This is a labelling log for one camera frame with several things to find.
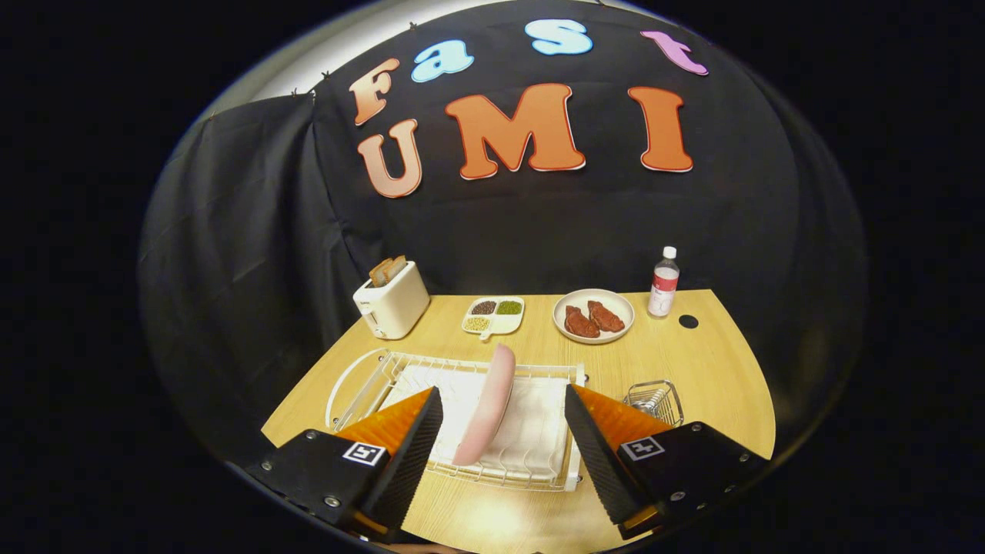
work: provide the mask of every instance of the sausage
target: sausage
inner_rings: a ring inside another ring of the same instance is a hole
[[[472,414],[472,420],[465,428],[462,442],[459,443],[452,463],[472,465],[479,461],[483,452],[493,441],[502,415],[506,412],[509,394],[513,390],[513,374],[516,373],[516,357],[513,351],[497,344],[492,353],[490,370],[486,383],[479,394],[479,405]]]

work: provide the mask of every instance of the wooden table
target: wooden table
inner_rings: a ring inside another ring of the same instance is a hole
[[[263,433],[280,447],[305,429],[329,432],[325,406],[332,387],[352,361],[370,350],[487,362],[497,342],[510,347],[517,364],[583,363],[587,386],[622,399],[633,384],[670,380],[677,388],[686,423],[700,420],[749,450],[770,458],[776,421],[766,380],[752,350],[728,312],[710,290],[679,291],[670,316],[651,317],[649,293],[624,294],[635,322],[619,340],[584,345],[560,334],[552,320],[561,295],[523,296],[526,311],[519,329],[481,342],[461,329],[461,320],[478,296],[432,296],[415,328],[403,339],[377,339],[357,321],[314,365],[271,415]],[[678,323],[682,314],[698,327]],[[375,365],[365,362],[343,381],[332,417],[350,405]],[[403,528],[440,544],[473,552],[577,553],[614,548],[623,541],[609,522],[582,463],[574,492],[532,492],[498,488],[426,471]]]

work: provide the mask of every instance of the wire rack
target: wire rack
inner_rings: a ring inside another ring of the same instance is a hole
[[[634,384],[623,398],[623,404],[650,414],[673,427],[684,424],[681,398],[674,384],[667,380]]]
[[[343,415],[331,422],[333,432],[338,433],[375,411],[437,386],[444,406],[444,422],[426,471],[511,489],[546,492],[575,489],[581,456],[564,419],[564,388],[568,383],[584,385],[582,365],[517,365],[506,413],[490,447],[479,462],[457,466],[451,463],[451,458],[469,419],[457,414],[474,410],[490,364],[385,349],[378,352],[376,368],[365,386]],[[340,381],[364,358],[354,362]],[[331,398],[326,418],[330,409]]]

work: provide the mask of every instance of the white plate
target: white plate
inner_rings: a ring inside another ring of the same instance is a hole
[[[578,336],[574,333],[569,333],[567,329],[564,328],[564,320],[567,317],[567,311],[564,307],[574,306],[576,308],[581,308],[581,312],[585,314],[585,317],[588,317],[588,301],[590,300],[601,302],[602,305],[609,309],[610,312],[617,315],[619,319],[625,323],[623,330],[618,333],[602,331],[602,334],[596,338],[588,338]],[[555,327],[558,328],[558,331],[560,331],[561,334],[567,338],[584,344],[605,344],[607,342],[612,342],[629,331],[629,328],[632,327],[632,322],[634,319],[636,319],[636,310],[632,308],[632,304],[630,304],[629,301],[622,296],[604,289],[582,289],[580,291],[568,293],[558,300],[558,303],[555,304],[554,310]]]

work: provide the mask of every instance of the toaster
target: toaster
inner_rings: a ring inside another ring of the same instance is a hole
[[[386,285],[373,287],[371,279],[363,283],[353,294],[353,301],[374,336],[394,340],[411,331],[430,304],[430,295],[418,264],[408,260]]]

